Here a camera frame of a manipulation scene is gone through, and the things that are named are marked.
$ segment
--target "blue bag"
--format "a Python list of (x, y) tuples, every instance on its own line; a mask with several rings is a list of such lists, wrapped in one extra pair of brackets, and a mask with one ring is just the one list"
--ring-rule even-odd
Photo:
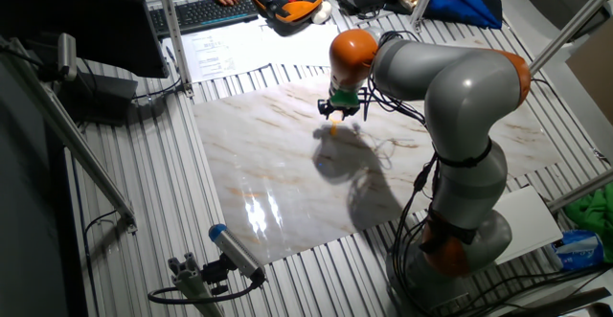
[(562, 270), (577, 270), (604, 260), (601, 239), (592, 231), (573, 230), (562, 234), (562, 240), (551, 244)]
[(502, 28), (502, 8), (495, 16), (484, 0), (430, 0), (424, 16), (442, 21), (460, 22), (482, 28)]

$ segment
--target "aluminum profile table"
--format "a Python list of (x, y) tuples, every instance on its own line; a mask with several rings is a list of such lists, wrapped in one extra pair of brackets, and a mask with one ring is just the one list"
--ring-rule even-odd
[[(149, 1), (152, 8), (159, 7), (159, 2)], [(339, 31), (367, 26), (407, 30), (408, 17), (382, 13), (376, 20), (363, 22), (334, 11), (331, 22)], [(437, 44), (476, 36), (493, 49), (517, 53), (528, 61), (534, 57), (508, 26), (494, 31), (424, 20), (417, 35), (423, 42)], [(91, 65), (96, 74), (137, 80), (138, 95), (159, 91), (178, 80), (173, 70), (168, 79), (141, 79), (115, 67), (94, 62)], [(91, 124), (86, 128), (89, 145), (122, 194), (129, 197), (139, 225), (139, 231), (131, 235), (112, 215), (92, 227), (87, 237), (93, 281), (88, 274), (83, 239), (78, 239), (91, 316), (198, 315), (192, 306), (161, 306), (147, 299), (150, 290), (171, 286), (167, 259), (193, 252), (202, 264), (219, 256), (207, 234), (211, 225), (224, 219), (197, 132), (193, 105), (328, 71), (322, 67), (273, 64), (247, 74), (195, 83), (192, 98), (171, 92), (163, 98), (140, 99), (130, 109), (125, 126)], [(542, 73), (535, 77), (547, 80)], [(554, 200), (608, 169), (594, 156), (588, 143), (591, 140), (555, 90), (534, 82), (527, 103), (563, 161), (511, 180), (507, 191), (530, 184), (545, 198)], [(112, 206), (68, 151), (66, 159), (75, 223), (81, 234), (87, 223), (112, 211)], [(424, 217), (424, 213), (413, 217)], [(569, 227), (563, 217), (559, 220), (562, 228)], [(227, 316), (413, 315), (410, 306), (390, 292), (385, 274), (384, 254), (392, 244), (396, 227), (397, 221), (388, 222), (267, 264), (268, 282), (263, 289), (220, 305)], [(551, 270), (543, 250), (533, 251), (476, 274), (468, 282), (470, 297), (506, 278)], [(491, 302), (528, 283), (504, 284), (501, 290), (486, 295), (486, 300)], [(231, 274), (231, 291), (240, 291), (246, 285), (248, 282), (239, 274)], [(470, 297), (458, 300), (457, 305), (465, 305)]]

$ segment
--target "keyboard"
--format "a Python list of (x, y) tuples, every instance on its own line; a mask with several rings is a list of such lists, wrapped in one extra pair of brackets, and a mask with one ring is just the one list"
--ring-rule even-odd
[[(258, 18), (253, 0), (239, 0), (234, 6), (222, 6), (214, 0), (199, 0), (174, 6), (181, 34), (209, 30)], [(158, 38), (168, 37), (169, 26), (163, 10), (150, 11)]]

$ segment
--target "cable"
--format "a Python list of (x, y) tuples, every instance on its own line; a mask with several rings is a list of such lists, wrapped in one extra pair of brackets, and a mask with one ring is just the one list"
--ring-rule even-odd
[(133, 101), (135, 101), (135, 100), (138, 100), (138, 99), (141, 99), (141, 98), (151, 98), (151, 97), (153, 97), (153, 96), (157, 96), (157, 95), (159, 95), (159, 94), (166, 93), (166, 92), (168, 92), (170, 89), (172, 89), (173, 87), (175, 87), (176, 85), (178, 85), (178, 84), (179, 84), (179, 82), (181, 82), (181, 78), (179, 78), (177, 81), (175, 81), (175, 82), (174, 82), (172, 85), (170, 85), (170, 86), (168, 86), (168, 87), (166, 87), (166, 88), (164, 88), (164, 89), (162, 89), (162, 90), (160, 90), (160, 91), (153, 92), (153, 93), (148, 93), (148, 94), (145, 94), (145, 95), (142, 95), (142, 96), (136, 96), (136, 97), (132, 98), (132, 100), (133, 100)]
[(604, 273), (606, 273), (607, 271), (609, 271), (609, 269), (605, 269), (602, 272), (600, 272), (598, 275), (595, 275), (592, 279), (588, 280), (587, 282), (585, 282), (584, 284), (582, 284), (579, 288), (575, 289), (573, 291), (573, 293), (569, 294), (566, 298), (570, 298), (572, 296), (574, 296), (575, 294), (577, 294), (579, 291), (581, 291), (585, 286), (587, 286), (588, 284), (590, 284), (591, 282), (593, 282), (596, 278), (599, 278), (600, 276), (602, 276)]
[[(89, 86), (89, 83), (87, 83), (85, 81), (85, 79), (83, 81), (85, 82), (85, 85), (87, 86), (87, 88), (89, 88), (89, 90), (92, 91), (92, 102), (93, 103), (97, 103), (98, 100), (96, 99), (96, 93), (98, 92), (98, 82), (96, 81), (96, 77), (94, 76), (94, 72), (92, 71), (91, 67), (89, 66), (89, 63), (87, 63), (87, 61), (84, 60), (84, 59), (82, 59), (82, 61), (85, 64), (85, 68), (87, 68), (87, 71), (89, 72), (89, 76), (92, 77), (92, 80), (94, 81), (94, 88), (92, 89)], [(79, 122), (77, 127), (80, 128), (83, 125), (83, 123), (89, 118), (90, 114), (91, 114), (91, 108), (89, 110), (87, 110), (87, 113), (85, 114), (85, 117), (83, 117), (83, 120)], [(85, 127), (81, 130), (81, 132), (84, 132), (88, 125), (89, 125), (89, 123), (85, 124)]]
[(89, 67), (89, 63), (87, 63), (86, 60), (83, 60), (83, 63), (85, 63), (85, 67), (87, 68), (87, 71), (89, 72), (89, 75), (92, 77), (92, 80), (94, 81), (94, 90), (92, 91), (92, 94), (93, 94), (93, 98), (95, 100), (96, 99), (96, 92), (98, 92), (98, 83), (96, 82), (96, 77), (94, 76), (94, 72)]
[[(391, 250), (394, 274), (397, 277), (400, 287), (406, 294), (407, 298), (409, 298), (413, 306), (415, 306), (417, 310), (425, 316), (431, 316), (431, 314), (423, 306), (421, 306), (421, 304), (415, 298), (413, 298), (413, 296), (411, 296), (411, 294), (409, 293), (409, 284), (405, 280), (408, 248), (413, 239), (420, 233), (421, 229), (423, 228), (423, 225), (425, 224), (425, 220), (422, 220), (420, 223), (413, 226), (405, 237), (403, 237), (402, 234), (404, 230), (404, 225), (406, 223), (406, 218), (409, 215), (409, 211), (411, 209), (411, 206), (413, 205), (415, 196), (423, 189), (423, 187), (427, 183), (428, 175), (430, 174), (432, 167), (438, 161), (437, 159), (438, 157), (435, 153), (432, 156), (430, 162), (424, 165), (423, 170), (420, 172), (420, 174), (418, 174), (417, 178), (415, 179), (415, 182), (413, 183), (413, 193), (411, 194), (409, 201), (407, 202), (406, 206), (404, 206), (402, 214), (400, 215), (399, 224), (396, 230), (395, 239)], [(400, 245), (403, 243), (403, 240), (408, 237), (408, 235), (411, 235), (409, 237), (409, 241), (408, 243), (406, 243), (406, 248), (404, 249), (404, 252), (400, 254)]]
[(501, 303), (501, 306), (510, 306), (510, 307), (515, 307), (515, 308), (519, 308), (519, 309), (525, 309), (525, 310), (530, 310), (530, 309), (534, 309), (534, 307), (525, 307), (525, 306), (519, 306), (517, 304), (512, 304), (512, 303)]
[(36, 61), (36, 60), (34, 60), (32, 58), (29, 58), (29, 57), (27, 57), (25, 55), (21, 55), (21, 54), (17, 53), (16, 51), (12, 50), (12, 49), (9, 49), (9, 47), (6, 46), (6, 45), (0, 45), (0, 53), (7, 53), (7, 54), (10, 54), (10, 55), (13, 55), (14, 57), (19, 57), (19, 58), (21, 58), (21, 59), (23, 59), (25, 61), (28, 61), (31, 64), (33, 64), (35, 66), (38, 66), (38, 67), (40, 67), (42, 69), (48, 69), (47, 67), (45, 67), (44, 64), (42, 64), (42, 63), (40, 63), (40, 62), (38, 62), (38, 61)]
[(165, 305), (211, 304), (211, 303), (225, 302), (225, 301), (233, 300), (236, 298), (240, 298), (244, 296), (245, 294), (251, 292), (252, 290), (258, 288), (262, 283), (263, 281), (261, 281), (260, 283), (253, 282), (249, 285), (249, 287), (245, 288), (244, 290), (238, 293), (227, 294), (221, 297), (214, 297), (214, 298), (170, 299), (170, 298), (156, 297), (156, 295), (159, 295), (159, 294), (179, 291), (177, 287), (166, 287), (166, 288), (156, 289), (154, 291), (149, 292), (147, 294), (147, 297), (150, 301), (154, 303), (165, 304)]
[[(381, 35), (381, 38), (379, 39), (379, 42), (378, 42), (378, 47), (380, 48), (381, 46), (383, 46), (383, 44), (387, 43), (388, 41), (394, 38), (402, 38), (401, 34), (409, 34), (413, 38), (415, 38), (417, 42), (419, 42), (419, 39), (417, 38), (417, 36), (412, 34), (409, 31), (389, 31)], [(369, 109), (370, 103), (373, 100), (375, 100), (375, 102), (377, 102), (383, 110), (387, 112), (397, 111), (405, 116), (415, 119), (421, 125), (427, 128), (426, 123), (425, 123), (425, 117), (418, 110), (416, 110), (415, 107), (413, 107), (412, 105), (406, 102), (397, 100), (390, 96), (386, 96), (376, 88), (376, 82), (374, 78), (373, 69), (374, 69), (374, 66), (372, 65), (371, 71), (369, 73), (369, 77), (367, 79), (367, 82), (368, 82), (367, 86), (366, 88), (363, 88), (363, 93), (361, 93), (361, 95), (364, 96), (365, 98), (363, 101), (361, 101), (362, 103), (365, 104), (364, 105), (364, 121), (366, 121), (368, 118), (368, 109)]]
[(559, 100), (560, 105), (562, 105), (562, 108), (564, 109), (564, 111), (568, 114), (568, 117), (571, 119), (571, 121), (573, 121), (573, 124), (577, 127), (577, 129), (579, 130), (579, 133), (581, 133), (581, 136), (583, 137), (583, 140), (585, 140), (585, 142), (587, 143), (588, 146), (590, 146), (590, 149), (592, 149), (592, 151), (594, 152), (594, 155), (596, 155), (596, 157), (599, 160), (604, 161), (606, 164), (611, 165), (611, 162), (608, 160), (608, 158), (606, 158), (599, 150), (596, 149), (596, 147), (594, 146), (594, 144), (592, 144), (592, 142), (587, 138), (587, 136), (585, 136), (585, 134), (583, 133), (583, 130), (581, 130), (581, 128), (579, 127), (579, 125), (577, 124), (577, 121), (575, 121), (575, 118), (573, 117), (573, 115), (571, 114), (571, 112), (568, 110), (568, 108), (566, 107), (566, 105), (564, 104), (564, 102), (562, 102), (561, 98), (559, 97), (559, 95), (557, 94), (556, 90), (554, 89), (554, 87), (547, 81), (544, 79), (533, 79), (534, 82), (540, 82), (540, 83), (544, 83), (546, 84), (549, 89), (552, 91), (552, 93), (554, 94), (554, 96), (556, 96), (556, 98)]
[(359, 12), (355, 16), (357, 16), (360, 20), (373, 20), (376, 19), (381, 13), (381, 9), (376, 11), (367, 11), (367, 12)]
[(89, 229), (90, 229), (92, 226), (94, 226), (94, 224), (95, 224), (95, 223), (96, 223), (98, 220), (102, 219), (103, 217), (107, 217), (107, 216), (109, 216), (109, 215), (113, 215), (113, 214), (115, 214), (115, 213), (117, 213), (117, 210), (114, 210), (113, 212), (109, 212), (109, 213), (104, 214), (104, 215), (100, 215), (100, 216), (96, 217), (95, 219), (93, 219), (93, 220), (92, 220), (92, 222), (90, 222), (90, 223), (87, 225), (87, 227), (85, 227), (85, 231), (83, 231), (83, 236), (84, 236), (84, 237), (86, 237), (86, 236), (87, 236), (87, 231), (89, 231)]
[[(552, 283), (565, 283), (565, 282), (569, 282), (571, 280), (575, 280), (578, 279), (584, 275), (589, 275), (589, 274), (593, 274), (595, 272), (599, 272), (601, 271), (600, 275), (603, 274), (604, 272), (606, 272), (607, 270), (609, 270), (611, 268), (610, 265), (606, 265), (606, 269), (602, 270), (603, 265), (598, 265), (598, 266), (594, 266), (594, 267), (589, 267), (589, 268), (584, 268), (584, 269), (580, 269), (577, 271), (573, 271), (573, 272), (567, 272), (567, 273), (545, 273), (545, 274), (534, 274), (534, 275), (519, 275), (516, 277), (512, 277), (512, 278), (508, 278), (503, 280), (500, 283), (495, 284), (494, 286), (492, 286), (490, 289), (482, 292), (479, 296), (477, 296), (475, 299), (473, 299), (468, 305), (464, 306), (462, 309), (456, 311), (455, 313), (452, 313), (450, 315), (448, 315), (448, 317), (457, 317), (457, 316), (461, 316), (464, 315), (468, 312), (472, 312), (474, 311), (473, 314), (470, 314), (469, 316), (471, 317), (476, 317), (476, 316), (486, 316), (488, 315), (490, 312), (492, 312), (493, 310), (497, 309), (498, 307), (500, 307), (501, 305), (505, 304), (507, 300), (528, 292), (530, 290), (533, 290), (535, 288), (539, 288), (540, 286), (544, 286), (547, 284), (552, 284)], [(492, 290), (494, 290), (497, 286), (503, 284), (503, 283), (507, 283), (509, 281), (512, 280), (517, 280), (517, 279), (529, 279), (529, 278), (543, 278), (543, 277), (551, 277), (551, 276), (555, 276), (554, 278), (551, 279), (547, 279), (545, 281), (542, 281), (540, 283), (535, 283), (532, 284), (528, 287), (524, 287), (522, 289), (520, 289), (517, 292), (514, 292), (512, 294), (509, 294), (508, 296), (501, 298), (499, 300), (497, 300), (494, 303), (491, 304), (487, 304), (484, 306), (479, 306), (479, 307), (475, 307), (475, 308), (470, 308), (471, 306), (473, 306), (479, 299), (482, 299), (486, 294), (488, 294), (489, 292), (491, 292)]]

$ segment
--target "white marble surface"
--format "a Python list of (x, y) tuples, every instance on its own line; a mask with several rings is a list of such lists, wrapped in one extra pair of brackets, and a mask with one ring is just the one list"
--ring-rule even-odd
[[(425, 129), (374, 103), (331, 135), (316, 106), (328, 87), (322, 76), (193, 107), (226, 223), (262, 262), (397, 218), (432, 156)], [(528, 107), (490, 135), (510, 178), (559, 161)], [(428, 203), (419, 194), (412, 210)]]

